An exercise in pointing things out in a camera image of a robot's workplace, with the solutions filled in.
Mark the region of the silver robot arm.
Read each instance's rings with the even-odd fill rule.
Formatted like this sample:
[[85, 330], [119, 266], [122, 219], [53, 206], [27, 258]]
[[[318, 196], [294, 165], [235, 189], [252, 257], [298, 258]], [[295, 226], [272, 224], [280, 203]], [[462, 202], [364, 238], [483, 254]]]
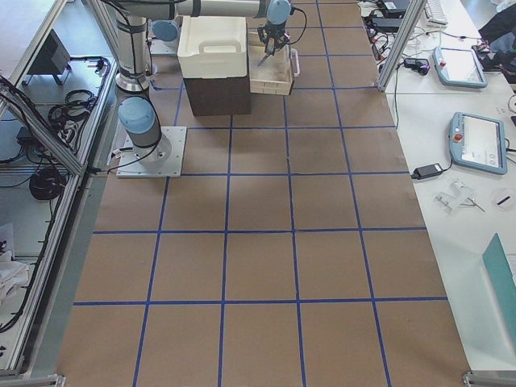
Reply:
[[130, 97], [121, 102], [119, 122], [132, 142], [133, 165], [156, 171], [169, 158], [172, 145], [163, 134], [159, 119], [150, 101]]
[[146, 76], [148, 21], [183, 24], [177, 57], [186, 79], [244, 77], [248, 18], [264, 19], [257, 29], [264, 55], [274, 56], [289, 45], [285, 27], [293, 6], [289, 1], [110, 1], [115, 11], [119, 73], [116, 84], [127, 94], [149, 87]]

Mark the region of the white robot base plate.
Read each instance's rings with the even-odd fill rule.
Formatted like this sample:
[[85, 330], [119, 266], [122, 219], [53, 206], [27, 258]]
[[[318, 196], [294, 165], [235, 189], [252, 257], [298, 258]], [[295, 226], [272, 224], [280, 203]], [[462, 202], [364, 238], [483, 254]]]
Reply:
[[119, 178], [161, 178], [179, 177], [182, 171], [185, 142], [187, 135], [186, 127], [161, 128], [162, 136], [157, 148], [149, 156], [142, 160], [140, 157], [147, 155], [152, 148], [144, 150], [134, 148], [128, 134], [125, 135], [123, 147], [130, 150], [120, 155], [121, 168], [115, 170]]

